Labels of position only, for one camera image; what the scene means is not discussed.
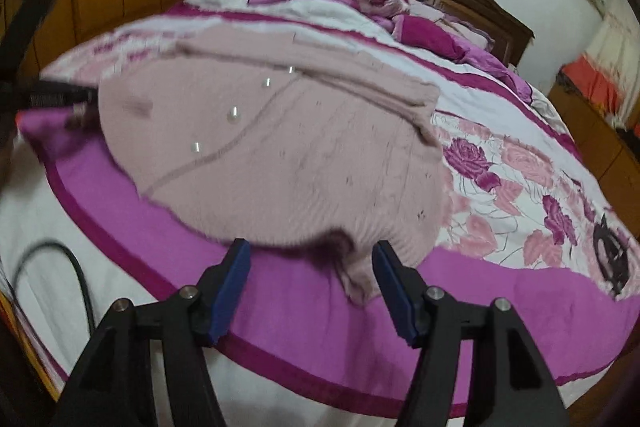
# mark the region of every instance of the pearl button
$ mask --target pearl button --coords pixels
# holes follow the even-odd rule
[[[238,120],[240,120],[240,111],[238,110],[237,105],[231,108],[228,115],[226,115],[226,119],[231,123],[236,123]]]

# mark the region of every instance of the bed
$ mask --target bed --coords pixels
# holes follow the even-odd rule
[[[532,38],[493,0],[420,1],[449,7],[488,32],[503,64],[517,65]],[[545,110],[490,74],[399,44],[361,13],[327,0],[185,0],[78,46],[45,73],[107,82],[177,39],[223,23],[267,34],[293,29],[318,45],[366,50],[440,87],[433,125],[446,150],[444,217],[437,246],[418,269],[462,300],[510,298],[568,406],[605,376],[638,318],[639,247],[535,90]],[[14,174],[0,198],[0,258],[10,277],[28,245],[56,238],[78,256],[101,317],[121,296],[136,304],[165,298],[222,258],[222,245],[138,196],[99,133],[65,132],[65,118],[41,112],[20,122]],[[478,184],[468,168],[479,163],[499,186]],[[628,241],[628,278],[616,292],[593,251],[602,216]],[[65,260],[43,253],[27,267],[18,295],[24,327],[59,391],[87,340],[74,275]],[[417,353],[397,338],[380,298],[356,306],[330,267],[257,249],[230,334],[206,358],[230,425],[390,426]],[[469,360],[466,345],[452,427],[463,422]],[[155,346],[156,382],[161,374]],[[158,383],[154,393],[162,425],[170,425],[166,390]]]

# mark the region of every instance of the magenta pillow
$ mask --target magenta pillow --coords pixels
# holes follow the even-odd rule
[[[396,27],[393,38],[401,44],[428,50],[453,62],[462,60],[465,49],[442,28],[423,17],[398,15],[394,17]]]

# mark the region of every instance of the pink sweater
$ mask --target pink sweater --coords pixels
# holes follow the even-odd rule
[[[347,294],[379,294],[371,249],[417,266],[440,228],[439,89],[366,53],[219,25],[100,86],[139,193],[230,241],[323,245]]]

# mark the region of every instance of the white curtain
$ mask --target white curtain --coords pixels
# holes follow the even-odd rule
[[[591,64],[618,88],[623,102],[613,123],[624,127],[640,94],[640,23],[627,0],[611,1],[586,53]]]

